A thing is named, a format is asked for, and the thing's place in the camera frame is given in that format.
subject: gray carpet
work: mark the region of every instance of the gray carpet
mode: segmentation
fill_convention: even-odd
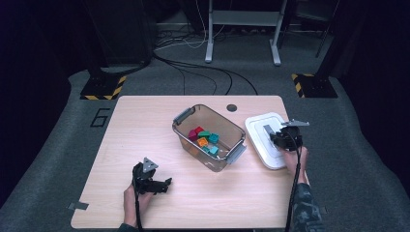
[[[313,194],[328,214],[328,231],[409,231],[410,201],[398,178],[378,158],[360,131],[355,110],[338,80],[331,82],[337,99],[300,99],[292,73],[315,73],[329,47],[314,58],[319,40],[291,34],[279,51],[282,65],[275,67],[268,40],[271,36],[232,36],[216,42],[212,64],[205,64],[206,45],[174,45],[156,51],[162,58],[217,67],[232,74],[228,95],[283,98],[290,119],[309,121],[302,128],[310,150],[307,174]],[[127,67],[107,69],[110,72]],[[223,72],[190,69],[182,74],[153,59],[145,69],[128,75],[125,95],[225,95],[230,79]],[[114,101],[80,100],[88,72],[70,77],[72,94],[54,131],[0,211],[0,231],[74,231],[73,211],[93,165],[106,129],[90,128],[100,108],[112,114]]]

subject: wrist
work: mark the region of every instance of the wrist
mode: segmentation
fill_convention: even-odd
[[[136,218],[124,218],[124,223],[136,228]]]
[[[308,183],[308,179],[305,175],[305,171],[301,171],[299,173],[298,184],[300,184],[300,183],[304,183],[304,184]]]

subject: yellow black hazard tape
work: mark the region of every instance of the yellow black hazard tape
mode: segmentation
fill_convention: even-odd
[[[124,82],[126,81],[127,77],[122,76],[121,78],[118,79],[118,83],[114,83],[114,86],[112,88],[112,91],[107,91],[104,90],[104,93],[97,93],[99,92],[98,90],[96,91],[95,94],[85,94],[81,95],[82,100],[115,100],[117,99],[118,95],[121,92],[121,89],[123,88]]]
[[[295,84],[296,92],[298,92],[299,98],[304,98],[305,93],[300,82],[301,76],[303,77],[314,77],[313,74],[292,74],[293,83]]]

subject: cable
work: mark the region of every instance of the cable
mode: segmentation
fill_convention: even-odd
[[[231,87],[232,87],[232,82],[233,82],[233,80],[232,80],[231,73],[232,73],[232,74],[235,74],[235,75],[238,75],[238,76],[240,76],[244,81],[246,81],[246,82],[250,85],[250,87],[251,87],[251,88],[253,89],[253,91],[255,92],[255,95],[258,95],[258,93],[257,93],[257,91],[256,91],[256,88],[253,86],[253,84],[252,84],[248,79],[246,79],[244,76],[242,76],[242,75],[240,75],[240,74],[238,74],[238,73],[236,73],[236,72],[228,71],[228,70],[224,70],[224,69],[220,69],[220,68],[215,68],[215,67],[195,65],[195,64],[185,63],[185,62],[167,60],[167,59],[161,58],[160,56],[158,56],[158,55],[155,54],[155,53],[153,54],[153,57],[156,58],[157,60],[160,60],[160,61],[164,62],[165,64],[168,64],[168,65],[172,64],[172,65],[175,65],[175,66],[180,66],[180,67],[184,67],[184,68],[193,68],[193,69],[208,69],[208,70],[214,70],[214,71],[219,71],[219,72],[225,73],[225,74],[228,75],[229,78],[230,78],[230,85],[229,85],[229,88],[228,88],[228,90],[226,91],[225,95],[228,95],[228,94],[229,94],[229,91],[230,91],[230,89],[231,89]]]
[[[165,35],[163,35],[162,38],[161,36],[158,36],[161,39],[156,42],[156,47],[159,47],[163,44],[172,44],[175,41],[185,41],[186,43],[188,43],[188,40],[195,38],[195,34],[193,32],[188,32],[186,35],[182,35],[182,36],[172,37],[173,32],[181,32],[181,30],[179,31],[171,31],[171,30],[160,31],[160,34],[165,34]]]
[[[199,13],[199,18],[201,19],[201,22],[202,22],[202,27],[203,27],[203,29],[204,29],[204,40],[203,40],[202,43],[201,43],[200,45],[198,45],[198,46],[191,46],[189,43],[187,43],[187,45],[188,45],[189,47],[191,47],[191,48],[199,48],[200,46],[202,46],[202,45],[207,41],[207,40],[206,40],[205,23],[204,23],[204,20],[202,19],[201,12],[199,11],[198,0],[195,0],[195,3],[196,3],[196,9],[198,10],[198,13]]]
[[[162,47],[156,48],[155,50],[161,50],[161,49],[164,49],[164,48],[167,48],[167,47],[171,47],[171,46],[174,46],[174,45],[186,45],[186,44],[203,44],[203,42],[174,43],[174,44],[170,44],[170,45],[167,45],[167,46],[162,46]]]
[[[232,10],[232,1],[233,0],[231,0],[230,3],[229,3],[229,11]],[[222,27],[220,28],[220,30],[217,32],[217,34],[215,34],[214,39],[223,30],[224,27],[225,27],[225,25],[223,24]]]
[[[135,178],[132,176],[133,194],[135,195],[135,212],[136,212],[136,225],[139,232],[144,232],[141,223],[141,213],[139,212],[139,189],[136,188]]]
[[[199,76],[202,76],[202,77],[205,77],[205,78],[211,80],[212,82],[214,82],[214,86],[215,86],[214,92],[212,93],[212,95],[214,95],[214,94],[217,92],[218,85],[217,85],[217,82],[216,82],[213,78],[211,78],[211,77],[209,77],[209,76],[206,76],[206,75],[204,75],[204,74],[199,74],[199,73],[195,73],[195,72],[190,72],[190,71],[186,71],[186,70],[182,70],[182,69],[180,69],[180,70],[181,70],[182,72],[199,75]]]
[[[173,65],[171,65],[171,64],[168,64],[169,66],[171,66],[172,68],[174,68],[174,69],[176,69],[177,71],[179,71],[180,73],[181,73],[181,75],[182,75],[182,77],[183,77],[183,86],[184,86],[184,88],[183,88],[183,91],[184,91],[184,95],[185,95],[185,75],[184,75],[184,73],[182,72],[182,70],[181,69],[179,69],[179,68],[177,68],[177,67],[175,67],[175,66],[173,66]]]
[[[286,132],[289,137],[292,139],[293,145],[297,147],[296,141],[293,138],[293,136],[287,131]],[[295,191],[296,191],[296,186],[298,184],[299,180],[299,175],[301,171],[301,152],[302,152],[302,146],[300,147],[301,151],[299,151],[298,148],[296,148],[296,155],[298,156],[298,163],[296,164],[296,173],[295,173],[295,178],[293,179],[293,185],[292,185],[292,190],[290,192],[290,199],[289,199],[289,206],[287,208],[287,219],[286,219],[286,227],[284,229],[285,232],[289,232],[290,230],[290,221],[292,218],[292,208],[293,208],[293,198],[295,197]]]

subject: dark curtain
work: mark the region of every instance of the dark curtain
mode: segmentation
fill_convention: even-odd
[[[82,33],[93,56],[101,49],[79,0],[1,1],[0,28],[3,205],[58,121],[71,91],[68,77],[86,69],[73,30]]]
[[[355,107],[364,136],[400,179],[407,194],[409,12],[410,2],[405,0],[368,2],[356,49],[339,79]]]

